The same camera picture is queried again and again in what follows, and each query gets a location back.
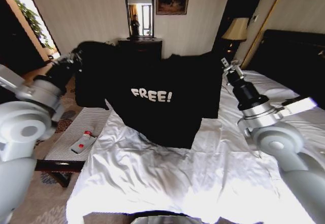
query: white bed sheet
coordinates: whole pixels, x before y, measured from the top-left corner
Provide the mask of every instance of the white bed sheet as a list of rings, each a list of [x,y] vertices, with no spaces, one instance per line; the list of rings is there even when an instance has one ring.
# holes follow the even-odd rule
[[[275,103],[296,96],[255,72],[247,72],[247,80]],[[241,113],[231,90],[223,83],[219,119],[202,120],[191,150],[154,145],[112,112],[68,200],[69,223],[91,212],[149,210],[209,223],[220,216],[237,223],[313,223],[281,180],[274,158],[255,151],[239,132]],[[323,148],[325,131],[312,123],[305,128],[301,115],[291,122],[307,137],[310,130],[321,134],[311,139],[311,148],[322,161],[314,146]]]

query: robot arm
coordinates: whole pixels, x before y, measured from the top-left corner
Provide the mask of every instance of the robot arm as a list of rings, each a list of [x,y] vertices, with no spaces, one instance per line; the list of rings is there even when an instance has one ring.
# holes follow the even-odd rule
[[[75,72],[81,72],[81,50],[74,50],[53,63],[45,76],[36,76],[31,86],[0,65],[0,85],[21,101],[0,105],[0,223],[9,223],[27,192],[36,159],[37,139],[50,138],[64,108],[60,97]]]
[[[229,64],[222,59],[224,76],[231,84],[243,117],[238,127],[245,137],[251,137],[259,149],[278,161],[281,177],[292,193],[316,223],[325,220],[325,174],[319,164],[304,154],[300,132],[283,117],[312,109],[316,103],[310,98],[295,98],[275,108],[268,97],[257,92],[254,85],[244,80],[236,62]]]

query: dark wooden dresser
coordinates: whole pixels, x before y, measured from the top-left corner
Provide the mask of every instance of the dark wooden dresser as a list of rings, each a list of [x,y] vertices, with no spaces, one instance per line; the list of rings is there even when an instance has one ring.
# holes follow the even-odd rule
[[[145,39],[120,39],[118,41],[119,47],[126,52],[137,52],[141,54],[144,59],[152,59],[152,61],[161,61],[161,48],[163,40],[158,38]]]

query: wooden bench leg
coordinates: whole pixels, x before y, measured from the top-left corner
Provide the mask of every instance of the wooden bench leg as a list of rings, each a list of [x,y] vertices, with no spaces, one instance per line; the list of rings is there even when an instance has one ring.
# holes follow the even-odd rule
[[[67,177],[63,176],[62,172],[47,172],[51,177],[53,177],[62,187],[68,187],[71,179],[71,174]]]

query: floor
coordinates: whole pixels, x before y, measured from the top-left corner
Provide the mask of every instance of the floor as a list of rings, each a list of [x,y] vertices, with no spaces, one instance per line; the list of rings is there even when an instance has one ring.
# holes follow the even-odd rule
[[[24,76],[26,83],[30,84],[33,77],[38,74],[45,74],[51,65],[33,71]],[[61,98],[61,102],[66,109],[62,120],[59,123],[59,130],[48,140],[39,142],[35,147],[36,158],[42,159],[47,154],[54,142],[61,136],[64,130],[75,119],[81,111],[81,107],[75,103],[75,80],[74,78],[67,85],[67,93]],[[78,178],[77,173],[71,177],[68,188],[62,188],[46,173],[34,172],[27,195],[23,203],[14,211],[11,224],[65,224],[66,202],[73,190]],[[85,223],[97,224],[129,224],[133,221],[132,215],[123,214],[99,214],[93,213],[85,218]],[[231,224],[226,220],[220,220],[219,224]]]

